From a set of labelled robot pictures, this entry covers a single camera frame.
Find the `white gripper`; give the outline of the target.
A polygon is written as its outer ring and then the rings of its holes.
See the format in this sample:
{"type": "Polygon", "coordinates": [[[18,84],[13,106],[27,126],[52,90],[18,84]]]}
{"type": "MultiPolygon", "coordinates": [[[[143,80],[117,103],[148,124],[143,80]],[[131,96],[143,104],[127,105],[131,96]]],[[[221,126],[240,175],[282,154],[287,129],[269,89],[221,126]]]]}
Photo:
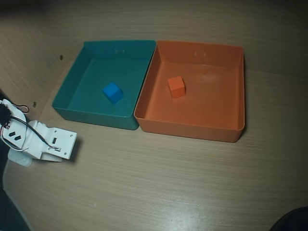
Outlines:
{"type": "Polygon", "coordinates": [[[44,161],[62,162],[62,158],[48,154],[50,144],[40,134],[38,121],[28,123],[18,117],[10,117],[0,127],[0,138],[9,147],[10,155],[18,158],[40,158],[44,161]]]}

